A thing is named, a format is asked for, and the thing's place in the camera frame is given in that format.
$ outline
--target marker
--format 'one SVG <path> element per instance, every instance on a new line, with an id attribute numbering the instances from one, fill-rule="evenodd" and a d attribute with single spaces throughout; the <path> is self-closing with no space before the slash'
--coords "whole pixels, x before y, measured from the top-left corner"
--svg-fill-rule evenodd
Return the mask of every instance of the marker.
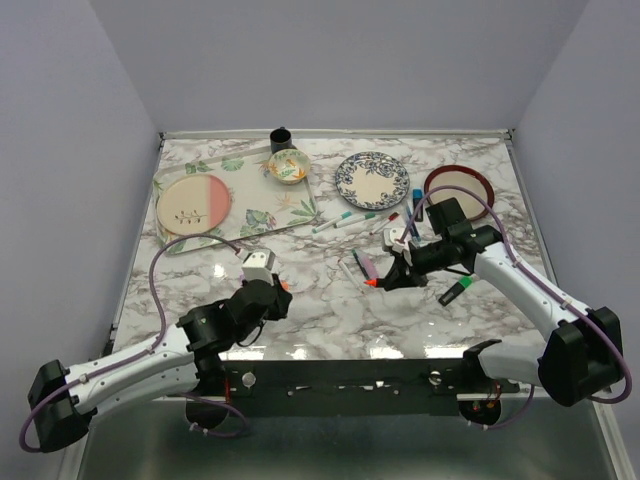
<path id="1" fill-rule="evenodd" d="M 374 228 L 373 231 L 369 232 L 369 235 L 375 235 L 376 233 L 380 232 L 384 227 L 386 227 L 391 222 L 393 222 L 396 218 L 398 218 L 398 215 L 400 215 L 398 212 L 393 212 L 391 215 L 389 215 L 389 218 L 387 218 L 380 225 Z"/>
<path id="2" fill-rule="evenodd" d="M 453 287 L 442 294 L 442 296 L 438 299 L 438 302 L 443 307 L 446 307 L 456 298 L 458 298 L 462 292 L 469 288 L 472 282 L 473 280 L 471 279 L 471 277 L 462 277 L 455 283 Z"/>
<path id="3" fill-rule="evenodd" d="M 384 279 L 383 278 L 372 278 L 371 280 L 367 280 L 364 282 L 365 285 L 369 285 L 373 288 L 384 288 Z"/>
<path id="4" fill-rule="evenodd" d="M 410 230 L 413 239 L 416 242 L 420 243 L 422 242 L 422 239 L 420 238 L 420 234 L 418 233 L 418 227 L 416 227 L 416 224 L 411 221 L 411 207 L 409 207 L 409 205 L 405 205 L 405 207 L 407 209 L 407 218 L 405 219 L 405 223 L 411 226 Z"/>
<path id="5" fill-rule="evenodd" d="M 322 225 L 320 225 L 319 227 L 314 228 L 313 230 L 311 230 L 313 233 L 318 233 L 321 232 L 322 230 L 329 228 L 331 225 L 335 225 L 336 223 L 338 223 L 340 220 L 343 220 L 347 217 L 351 216 L 351 212 L 344 212 L 342 215 L 340 215 L 339 217 L 334 218 L 333 220 L 329 220 L 327 223 L 323 223 Z"/>
<path id="6" fill-rule="evenodd" d="M 420 200 L 422 200 L 422 190 L 420 190 L 419 188 L 414 188 L 413 189 L 413 211 L 416 211 L 416 207 L 418 206 L 418 203 L 420 203 Z M 418 210 L 418 214 L 416 215 L 416 222 L 422 222 L 424 220 L 424 216 L 422 214 L 423 211 L 423 207 L 420 207 L 420 210 Z"/>
<path id="7" fill-rule="evenodd" d="M 346 220 L 340 220 L 338 223 L 334 225 L 336 228 L 346 227 L 348 225 L 353 225 L 354 223 L 364 222 L 365 220 L 369 220 L 370 218 L 375 217 L 375 213 L 367 213 L 365 215 L 354 215 L 351 218 L 347 218 Z"/>
<path id="8" fill-rule="evenodd" d="M 362 287 L 356 280 L 356 277 L 353 276 L 353 274 L 351 273 L 351 270 L 349 270 L 349 268 L 344 264 L 342 260 L 338 260 L 338 266 L 342 269 L 342 271 L 347 276 L 349 281 L 353 284 L 353 286 L 356 287 L 358 290 L 360 290 L 360 293 L 364 293 L 364 291 L 362 290 Z"/>
<path id="9" fill-rule="evenodd" d="M 356 259 L 356 262 L 358 262 L 358 266 L 360 267 L 360 270 L 362 270 L 364 278 L 369 280 L 371 278 L 378 277 L 378 271 L 376 270 L 375 265 L 366 253 L 364 253 L 359 248 L 354 248 L 353 250 L 351 250 L 351 254 Z"/>

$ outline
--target screw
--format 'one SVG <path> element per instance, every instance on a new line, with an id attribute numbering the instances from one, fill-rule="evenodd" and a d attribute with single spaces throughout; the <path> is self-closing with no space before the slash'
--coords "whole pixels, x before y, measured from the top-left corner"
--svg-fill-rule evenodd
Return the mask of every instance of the screw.
<path id="1" fill-rule="evenodd" d="M 242 384 L 247 388 L 251 388 L 256 384 L 256 376 L 253 372 L 247 372 L 242 376 Z"/>
<path id="2" fill-rule="evenodd" d="M 437 370 L 433 370 L 429 375 L 429 383 L 431 385 L 440 385 L 442 383 L 442 376 Z"/>

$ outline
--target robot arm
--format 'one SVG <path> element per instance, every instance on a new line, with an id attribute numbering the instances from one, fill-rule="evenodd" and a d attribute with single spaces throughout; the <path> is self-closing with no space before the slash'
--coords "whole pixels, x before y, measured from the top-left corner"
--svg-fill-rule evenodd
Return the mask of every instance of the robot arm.
<path id="1" fill-rule="evenodd" d="M 39 451 L 76 442 L 93 419 L 117 409 L 219 384 L 225 374 L 218 354 L 244 341 L 264 321 L 287 315 L 292 296 L 271 273 L 274 259 L 269 250 L 248 255 L 242 287 L 229 299 L 190 310 L 167 328 L 155 348 L 156 338 L 151 338 L 68 369 L 58 360 L 43 365 L 29 391 L 32 409 L 61 387 L 70 388 L 41 405 L 34 416 Z M 128 361 L 133 356 L 139 358 Z"/>
<path id="2" fill-rule="evenodd" d="M 476 377 L 539 385 L 564 406 L 571 406 L 623 378 L 613 352 L 575 313 L 591 320 L 622 354 L 620 323 L 611 310 L 606 307 L 592 310 L 572 299 L 538 274 L 511 247 L 514 262 L 500 232 L 491 226 L 473 229 L 456 199 L 428 207 L 427 214 L 442 240 L 413 248 L 400 240 L 400 229 L 386 231 L 384 248 L 395 260 L 385 278 L 374 282 L 375 286 L 385 290 L 423 286 L 428 273 L 461 264 L 498 288 L 533 322 L 546 342 L 538 348 L 491 340 L 472 347 L 465 352 L 464 361 Z M 563 303 L 545 290 L 562 298 Z"/>

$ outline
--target gray floor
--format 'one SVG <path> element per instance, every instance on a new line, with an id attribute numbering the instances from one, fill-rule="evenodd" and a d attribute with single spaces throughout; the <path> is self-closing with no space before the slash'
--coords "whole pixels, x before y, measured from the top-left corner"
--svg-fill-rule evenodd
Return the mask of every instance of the gray floor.
<path id="1" fill-rule="evenodd" d="M 271 418 L 236 440 L 189 433 L 180 401 L 152 402 L 98 426 L 80 478 L 609 479 L 615 478 L 590 404 L 536 399 L 526 417 L 482 432 L 428 416 Z"/>

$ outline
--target blue and white floral plate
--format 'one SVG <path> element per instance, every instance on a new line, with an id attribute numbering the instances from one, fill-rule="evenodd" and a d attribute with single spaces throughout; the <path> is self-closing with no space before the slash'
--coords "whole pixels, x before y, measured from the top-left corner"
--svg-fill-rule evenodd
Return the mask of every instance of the blue and white floral plate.
<path id="1" fill-rule="evenodd" d="M 384 210 L 409 191 L 409 173 L 395 158 L 381 152 L 351 155 L 336 170 L 336 187 L 345 200 L 365 210 Z"/>

